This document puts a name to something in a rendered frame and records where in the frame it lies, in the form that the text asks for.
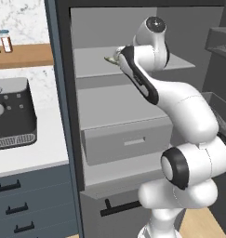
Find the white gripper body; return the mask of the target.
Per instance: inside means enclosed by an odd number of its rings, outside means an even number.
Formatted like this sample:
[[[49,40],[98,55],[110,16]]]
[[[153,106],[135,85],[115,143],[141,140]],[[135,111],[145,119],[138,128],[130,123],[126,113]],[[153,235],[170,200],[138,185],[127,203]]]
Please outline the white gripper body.
[[[118,47],[115,52],[114,52],[114,59],[116,64],[119,64],[119,55],[121,54],[122,50],[125,48],[126,46],[120,46]]]

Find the grey-green fish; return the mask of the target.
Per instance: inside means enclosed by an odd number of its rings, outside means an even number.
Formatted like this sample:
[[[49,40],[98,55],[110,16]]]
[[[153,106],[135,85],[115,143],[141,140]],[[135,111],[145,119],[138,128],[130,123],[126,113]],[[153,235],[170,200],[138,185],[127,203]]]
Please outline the grey-green fish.
[[[105,57],[104,59],[107,60],[108,62],[110,62],[113,65],[116,65],[116,66],[119,65],[118,58],[115,58],[115,57]]]

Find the grey fridge shelf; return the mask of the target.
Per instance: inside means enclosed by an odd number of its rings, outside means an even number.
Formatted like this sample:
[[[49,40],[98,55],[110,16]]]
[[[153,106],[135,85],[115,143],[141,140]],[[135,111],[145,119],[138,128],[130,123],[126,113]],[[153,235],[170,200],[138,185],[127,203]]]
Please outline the grey fridge shelf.
[[[108,62],[105,57],[110,57],[116,46],[77,48],[74,51],[74,66],[77,78],[117,75],[121,74],[119,67]],[[193,69],[194,65],[185,59],[170,54],[170,59],[164,72],[172,70]]]

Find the dark grey fridge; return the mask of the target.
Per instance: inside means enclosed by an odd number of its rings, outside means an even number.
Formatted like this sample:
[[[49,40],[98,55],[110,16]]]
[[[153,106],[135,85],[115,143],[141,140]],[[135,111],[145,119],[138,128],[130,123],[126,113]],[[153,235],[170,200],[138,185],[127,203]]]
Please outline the dark grey fridge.
[[[55,1],[83,227],[80,192],[107,185],[119,188],[139,185],[140,189],[146,182],[162,179],[163,152],[184,144],[185,140],[173,126],[169,145],[160,152],[88,165],[82,140],[84,129],[168,116],[141,95],[119,65],[121,74],[77,78],[74,51],[77,48],[130,46],[147,18],[161,19],[166,25],[169,59],[170,54],[174,54],[193,64],[194,68],[168,72],[163,69],[151,72],[150,76],[159,81],[186,83],[197,89],[217,118],[222,134],[222,119],[215,110],[213,93],[204,91],[203,86],[211,58],[211,52],[206,49],[208,33],[211,28],[219,27],[225,0]]]

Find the blue-grey cabinet side panel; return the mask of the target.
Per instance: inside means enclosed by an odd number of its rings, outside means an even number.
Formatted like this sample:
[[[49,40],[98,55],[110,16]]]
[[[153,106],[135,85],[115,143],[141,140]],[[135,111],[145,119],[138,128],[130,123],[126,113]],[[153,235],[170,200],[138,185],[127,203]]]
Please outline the blue-grey cabinet side panel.
[[[82,227],[77,177],[76,177],[75,166],[74,166],[70,115],[69,115],[68,103],[67,103],[67,92],[66,92],[66,87],[64,82],[63,63],[61,58],[60,30],[58,26],[56,1],[45,0],[45,6],[46,6],[47,25],[48,25],[48,31],[49,31],[50,44],[51,44],[52,55],[54,59],[54,72],[55,72],[58,98],[59,98],[60,116],[61,116],[61,121],[63,125],[64,137],[66,140],[66,147],[67,147],[67,153],[69,158],[71,183],[73,187],[75,216],[77,221],[79,238],[85,238],[83,227]]]

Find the grey fridge drawer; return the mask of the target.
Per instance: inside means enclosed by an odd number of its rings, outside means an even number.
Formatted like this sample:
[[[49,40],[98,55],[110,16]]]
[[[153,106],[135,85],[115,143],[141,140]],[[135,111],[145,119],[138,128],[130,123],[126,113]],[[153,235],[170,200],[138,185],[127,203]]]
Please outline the grey fridge drawer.
[[[88,165],[100,165],[160,152],[169,145],[172,127],[168,117],[96,127],[82,131]]]

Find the dark fridge door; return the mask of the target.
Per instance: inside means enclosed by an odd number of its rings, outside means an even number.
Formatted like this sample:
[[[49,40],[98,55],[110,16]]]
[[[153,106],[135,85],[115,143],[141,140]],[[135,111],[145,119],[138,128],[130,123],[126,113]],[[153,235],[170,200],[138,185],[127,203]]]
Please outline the dark fridge door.
[[[220,131],[226,136],[226,0],[219,27],[209,30],[206,49],[211,52],[211,58],[203,89],[213,93],[215,110],[222,119]],[[219,198],[210,210],[226,234],[226,173],[214,180]]]

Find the jar with blue lid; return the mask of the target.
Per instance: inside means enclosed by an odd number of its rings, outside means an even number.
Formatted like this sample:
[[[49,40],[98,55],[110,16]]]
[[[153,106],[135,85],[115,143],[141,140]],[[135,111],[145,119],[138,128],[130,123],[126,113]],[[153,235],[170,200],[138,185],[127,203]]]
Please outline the jar with blue lid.
[[[13,51],[9,30],[0,30],[0,38],[3,48],[6,53],[11,53]]]

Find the black coffee machine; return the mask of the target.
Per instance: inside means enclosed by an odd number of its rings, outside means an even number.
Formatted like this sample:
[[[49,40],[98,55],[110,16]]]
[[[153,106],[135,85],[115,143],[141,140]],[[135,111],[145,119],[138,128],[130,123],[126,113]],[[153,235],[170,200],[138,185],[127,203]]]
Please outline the black coffee machine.
[[[28,79],[0,79],[0,150],[36,141],[37,117]]]

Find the blue-grey cabinet drawer front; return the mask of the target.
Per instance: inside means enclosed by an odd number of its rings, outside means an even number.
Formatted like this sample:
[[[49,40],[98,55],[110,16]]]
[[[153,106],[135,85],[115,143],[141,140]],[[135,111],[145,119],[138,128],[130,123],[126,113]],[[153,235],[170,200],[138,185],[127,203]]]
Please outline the blue-grey cabinet drawer front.
[[[16,225],[24,227],[30,225],[32,221],[34,229],[14,233]],[[0,238],[66,238],[77,233],[77,223],[73,219],[52,224],[46,224],[39,218],[30,218],[26,221],[16,218],[0,221]]]
[[[29,192],[69,182],[71,180],[70,168],[68,165],[59,165],[30,171],[17,175],[2,177],[0,178],[0,183],[2,186],[14,184],[17,182],[17,179],[20,181],[21,187],[11,191],[0,192],[0,197]]]
[[[45,211],[49,208],[63,207],[64,205],[74,212],[73,202],[69,200],[70,196],[59,196],[52,192],[43,192],[32,194],[26,192],[24,194],[14,194],[11,196],[0,198],[0,220],[13,218],[20,215],[30,214],[32,212]],[[27,203],[29,209],[15,214],[6,215],[8,206],[11,208],[23,206]]]

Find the grey freezer drawer front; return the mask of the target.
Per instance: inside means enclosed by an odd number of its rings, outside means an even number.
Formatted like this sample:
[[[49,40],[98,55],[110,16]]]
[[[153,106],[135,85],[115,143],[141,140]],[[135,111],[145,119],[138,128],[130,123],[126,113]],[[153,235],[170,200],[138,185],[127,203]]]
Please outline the grey freezer drawer front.
[[[140,207],[102,217],[105,200],[111,206],[138,201],[139,185],[126,187],[98,187],[80,192],[85,238],[137,238],[140,229],[148,222],[151,211]]]

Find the wooden wall shelf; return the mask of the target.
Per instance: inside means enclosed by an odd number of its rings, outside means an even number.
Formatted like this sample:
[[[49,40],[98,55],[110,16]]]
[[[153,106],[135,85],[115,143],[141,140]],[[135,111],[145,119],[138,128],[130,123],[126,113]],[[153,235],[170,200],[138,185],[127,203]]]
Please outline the wooden wall shelf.
[[[0,47],[0,69],[53,65],[50,44],[16,45],[11,53]]]

